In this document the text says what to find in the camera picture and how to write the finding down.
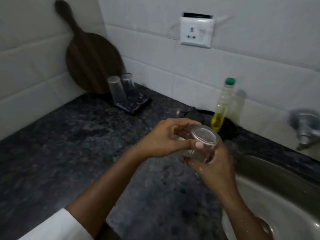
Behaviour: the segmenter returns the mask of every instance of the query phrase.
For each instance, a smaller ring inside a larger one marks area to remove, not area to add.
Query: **wall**
[[[229,117],[295,149],[288,111],[320,112],[320,0],[98,0],[107,36],[137,83],[214,110],[226,77],[237,79]],[[182,46],[182,12],[213,15],[211,49]],[[320,159],[320,149],[304,153]]]
[[[97,0],[66,0],[81,27],[105,35]],[[0,140],[81,95],[64,54],[72,34],[54,0],[0,0]]]

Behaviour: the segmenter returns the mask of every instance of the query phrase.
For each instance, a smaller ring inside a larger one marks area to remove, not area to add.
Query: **person's right hand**
[[[208,163],[188,157],[184,157],[182,162],[193,168],[220,200],[232,198],[238,194],[233,157],[222,141],[218,142],[214,150],[213,159]]]

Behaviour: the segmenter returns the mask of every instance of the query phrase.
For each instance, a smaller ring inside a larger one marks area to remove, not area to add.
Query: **stainless steel sink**
[[[254,156],[235,168],[243,200],[273,239],[320,239],[320,185]],[[225,211],[222,226],[236,240]]]

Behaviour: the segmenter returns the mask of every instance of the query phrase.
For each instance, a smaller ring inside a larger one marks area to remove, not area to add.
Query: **white sleeve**
[[[61,209],[19,240],[93,240],[86,229],[66,210]]]

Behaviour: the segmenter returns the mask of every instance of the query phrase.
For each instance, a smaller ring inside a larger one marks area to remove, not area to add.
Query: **plastic bottle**
[[[224,84],[224,88],[220,94],[215,114],[211,120],[211,128],[216,132],[219,132],[223,124],[224,118],[228,112],[230,98],[234,91],[236,80],[234,78],[227,78]]]

